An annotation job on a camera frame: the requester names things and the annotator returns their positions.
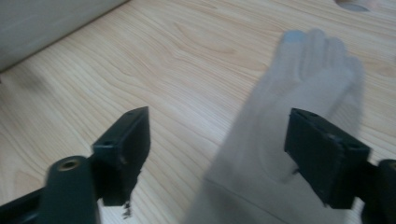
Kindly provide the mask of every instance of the light wood surface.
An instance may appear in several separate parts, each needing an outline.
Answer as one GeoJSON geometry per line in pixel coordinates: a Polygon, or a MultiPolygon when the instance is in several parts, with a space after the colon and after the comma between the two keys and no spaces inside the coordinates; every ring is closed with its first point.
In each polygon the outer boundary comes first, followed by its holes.
{"type": "Polygon", "coordinates": [[[150,109],[151,152],[134,216],[178,223],[284,31],[341,38],[366,71],[359,139],[396,158],[396,4],[351,12],[332,0],[134,0],[1,74],[0,203],[44,183],[47,168],[90,145],[121,114],[150,109]]]}

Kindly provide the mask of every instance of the black object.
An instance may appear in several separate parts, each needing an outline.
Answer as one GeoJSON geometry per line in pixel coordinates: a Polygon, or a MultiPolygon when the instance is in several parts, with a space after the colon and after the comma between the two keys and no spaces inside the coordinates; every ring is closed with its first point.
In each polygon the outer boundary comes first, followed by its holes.
{"type": "Polygon", "coordinates": [[[149,109],[125,113],[93,144],[88,159],[55,162],[43,189],[0,206],[0,223],[100,223],[98,199],[129,207],[149,146],[149,109]]]}
{"type": "Polygon", "coordinates": [[[355,197],[365,202],[364,224],[396,223],[396,161],[367,161],[370,148],[329,121],[293,108],[285,151],[298,172],[331,208],[350,209],[355,197]]]}

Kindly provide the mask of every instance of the wood grain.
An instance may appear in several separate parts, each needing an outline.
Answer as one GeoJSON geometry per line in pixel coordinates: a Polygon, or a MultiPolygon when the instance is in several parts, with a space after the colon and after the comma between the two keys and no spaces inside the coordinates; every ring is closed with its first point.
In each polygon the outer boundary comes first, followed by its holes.
{"type": "Polygon", "coordinates": [[[0,85],[0,203],[40,188],[47,168],[148,105],[152,148],[134,217],[178,223],[278,39],[318,27],[365,67],[361,139],[396,158],[396,4],[357,13],[320,1],[134,0],[7,70],[0,85]]]}

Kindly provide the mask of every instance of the wooden table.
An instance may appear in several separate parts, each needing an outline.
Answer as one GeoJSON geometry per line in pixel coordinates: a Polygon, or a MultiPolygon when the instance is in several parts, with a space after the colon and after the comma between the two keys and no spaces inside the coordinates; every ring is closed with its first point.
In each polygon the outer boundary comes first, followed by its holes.
{"type": "MultiPolygon", "coordinates": [[[[42,187],[47,168],[121,114],[149,106],[152,147],[126,223],[178,223],[286,30],[341,38],[366,71],[359,139],[396,158],[396,4],[333,0],[134,0],[1,75],[0,203],[42,187]]],[[[122,209],[102,210],[119,223],[122,209]]]]}

